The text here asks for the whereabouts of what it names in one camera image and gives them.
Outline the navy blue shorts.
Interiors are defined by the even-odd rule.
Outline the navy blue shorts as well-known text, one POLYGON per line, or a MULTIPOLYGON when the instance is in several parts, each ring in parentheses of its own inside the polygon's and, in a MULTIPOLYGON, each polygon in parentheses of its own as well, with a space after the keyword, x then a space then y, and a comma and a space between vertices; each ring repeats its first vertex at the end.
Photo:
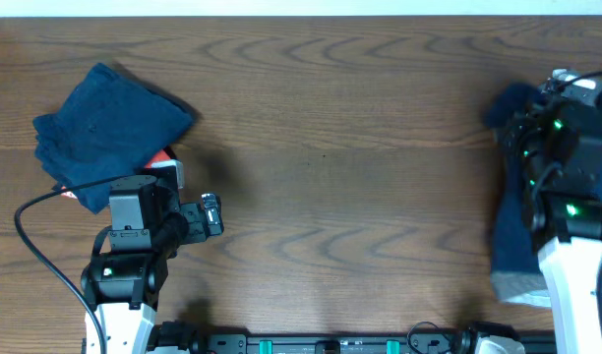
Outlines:
MULTIPOLYGON (((538 258, 533 251, 530 234, 525 228, 520 211, 520 175, 516 160, 506 156, 500 143, 501 133, 514 114, 523 113, 534 104, 541 105, 557 98, 578 100, 596 107, 602 113, 602 71, 581 75, 594 79, 599 87, 595 91, 580 88, 567 89, 564 93, 544 93, 539 87, 515 83, 504 88, 494 99, 486 113, 484 123, 491 129, 499 146, 506 168, 504 196, 497 211, 494 226, 494 254, 492 271, 516 271, 537 273, 538 258)), ((596 192, 602 200, 602 180, 596 192)))

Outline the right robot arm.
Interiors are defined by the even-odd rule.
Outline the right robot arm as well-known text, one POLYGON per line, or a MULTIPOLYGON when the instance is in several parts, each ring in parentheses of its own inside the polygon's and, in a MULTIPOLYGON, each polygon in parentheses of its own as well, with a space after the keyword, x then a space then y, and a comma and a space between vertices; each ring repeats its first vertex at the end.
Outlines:
POLYGON ((602 113, 569 98, 516 113, 500 136, 546 283, 560 353, 602 353, 602 113))

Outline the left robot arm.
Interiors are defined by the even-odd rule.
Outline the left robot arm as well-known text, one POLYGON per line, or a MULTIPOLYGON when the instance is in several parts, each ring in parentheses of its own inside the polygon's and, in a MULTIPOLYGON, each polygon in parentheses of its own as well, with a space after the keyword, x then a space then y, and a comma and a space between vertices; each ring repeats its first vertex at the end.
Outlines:
POLYGON ((182 186, 182 172, 174 166, 111 183, 111 225, 97 235, 81 276, 92 310, 86 317, 84 352, 206 352, 193 326, 155 321, 168 261, 180 247, 224 230, 220 198, 205 193, 196 203, 182 203, 182 186))

